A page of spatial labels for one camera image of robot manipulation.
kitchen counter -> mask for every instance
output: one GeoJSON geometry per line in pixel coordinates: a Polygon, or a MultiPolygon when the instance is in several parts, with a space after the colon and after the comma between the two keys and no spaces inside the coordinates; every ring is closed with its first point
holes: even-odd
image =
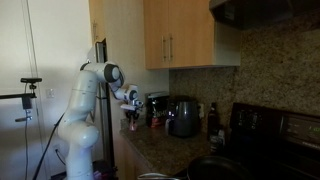
{"type": "Polygon", "coordinates": [[[188,167],[194,158],[209,154],[204,133],[182,139],[166,135],[164,126],[139,125],[136,131],[125,128],[120,134],[152,172],[174,175],[188,167]]]}

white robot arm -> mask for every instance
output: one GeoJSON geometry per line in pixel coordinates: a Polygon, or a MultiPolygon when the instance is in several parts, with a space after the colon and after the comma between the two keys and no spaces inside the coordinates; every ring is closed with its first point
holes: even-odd
{"type": "Polygon", "coordinates": [[[91,147],[98,140],[99,131],[92,123],[86,122],[86,118],[95,107],[99,82],[108,83],[116,99],[128,102],[121,106],[123,109],[135,111],[142,104],[137,100],[137,86],[121,88],[124,77],[114,63],[87,63],[81,67],[68,108],[58,127],[59,137],[69,145],[67,180],[93,179],[91,147]]]}

upper cabinet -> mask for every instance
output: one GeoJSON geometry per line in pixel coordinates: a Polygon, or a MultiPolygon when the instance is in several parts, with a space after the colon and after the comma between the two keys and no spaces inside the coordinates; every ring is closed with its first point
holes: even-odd
{"type": "Polygon", "coordinates": [[[240,65],[240,31],[215,23],[208,0],[144,0],[144,25],[146,69],[240,65]]]}
{"type": "Polygon", "coordinates": [[[89,0],[92,43],[106,38],[104,28],[103,0],[89,0]]]}

cabinet door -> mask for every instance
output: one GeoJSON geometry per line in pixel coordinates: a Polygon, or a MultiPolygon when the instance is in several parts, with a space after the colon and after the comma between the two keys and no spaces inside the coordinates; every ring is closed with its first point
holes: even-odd
{"type": "Polygon", "coordinates": [[[125,147],[125,177],[127,180],[136,180],[138,176],[151,173],[142,157],[124,140],[125,147]]]}
{"type": "Polygon", "coordinates": [[[213,24],[209,0],[170,0],[170,68],[212,65],[213,24]]]}
{"type": "Polygon", "coordinates": [[[101,42],[105,36],[103,0],[89,0],[92,44],[101,42]]]}
{"type": "Polygon", "coordinates": [[[168,68],[168,0],[144,0],[147,69],[168,68]]]}

black cable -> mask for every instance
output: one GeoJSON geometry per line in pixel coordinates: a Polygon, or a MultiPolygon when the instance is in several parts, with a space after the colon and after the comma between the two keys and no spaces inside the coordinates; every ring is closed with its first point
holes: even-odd
{"type": "MultiPolygon", "coordinates": [[[[27,93],[27,84],[24,87],[24,93],[27,93]]],[[[24,126],[24,138],[25,138],[25,143],[26,143],[26,170],[25,170],[25,175],[24,179],[27,180],[28,178],[28,164],[29,164],[29,157],[28,157],[28,134],[27,134],[27,127],[28,127],[28,110],[25,110],[26,112],[26,123],[24,126]]]]}
{"type": "Polygon", "coordinates": [[[59,155],[60,151],[59,151],[58,149],[56,149],[55,151],[56,151],[56,155],[58,156],[58,158],[59,158],[59,160],[61,161],[61,163],[62,163],[63,165],[66,165],[66,163],[63,162],[63,160],[61,159],[61,157],[60,157],[60,155],[59,155]]]}
{"type": "Polygon", "coordinates": [[[48,150],[48,148],[49,148],[49,145],[50,145],[52,136],[53,136],[53,134],[54,134],[54,131],[55,131],[55,130],[57,129],[57,127],[59,126],[59,123],[60,123],[62,117],[63,117],[63,115],[60,117],[60,119],[58,120],[58,122],[54,125],[54,128],[53,128],[53,130],[52,130],[52,132],[51,132],[51,135],[50,135],[50,138],[49,138],[49,141],[48,141],[48,143],[47,143],[46,149],[44,150],[44,152],[43,152],[43,154],[42,154],[42,157],[41,157],[41,159],[40,159],[40,161],[39,161],[39,163],[38,163],[36,172],[35,172],[34,175],[33,175],[33,178],[32,178],[33,180],[36,180],[37,177],[38,177],[38,174],[39,174],[39,171],[40,171],[40,168],[41,168],[42,161],[43,161],[44,156],[46,155],[46,152],[47,152],[47,150],[48,150]]]}

